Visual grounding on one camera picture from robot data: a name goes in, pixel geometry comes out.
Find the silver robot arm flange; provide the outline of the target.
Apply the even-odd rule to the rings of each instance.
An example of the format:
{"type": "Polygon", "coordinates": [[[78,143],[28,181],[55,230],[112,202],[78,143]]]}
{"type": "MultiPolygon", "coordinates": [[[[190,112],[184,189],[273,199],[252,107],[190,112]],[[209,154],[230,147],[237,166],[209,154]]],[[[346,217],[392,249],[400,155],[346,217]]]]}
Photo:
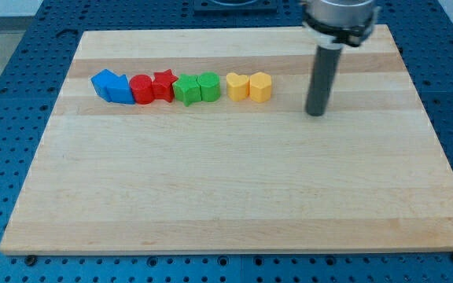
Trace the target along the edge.
{"type": "Polygon", "coordinates": [[[328,50],[359,47],[373,33],[381,7],[375,0],[305,0],[303,25],[328,50]]]}

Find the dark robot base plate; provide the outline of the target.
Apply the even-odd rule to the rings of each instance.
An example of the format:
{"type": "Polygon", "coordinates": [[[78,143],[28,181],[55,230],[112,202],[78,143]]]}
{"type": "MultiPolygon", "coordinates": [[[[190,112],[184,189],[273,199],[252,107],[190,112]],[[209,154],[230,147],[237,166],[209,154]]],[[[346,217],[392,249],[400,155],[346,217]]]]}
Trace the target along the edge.
{"type": "Polygon", "coordinates": [[[195,13],[276,12],[279,0],[193,0],[195,13]]]}

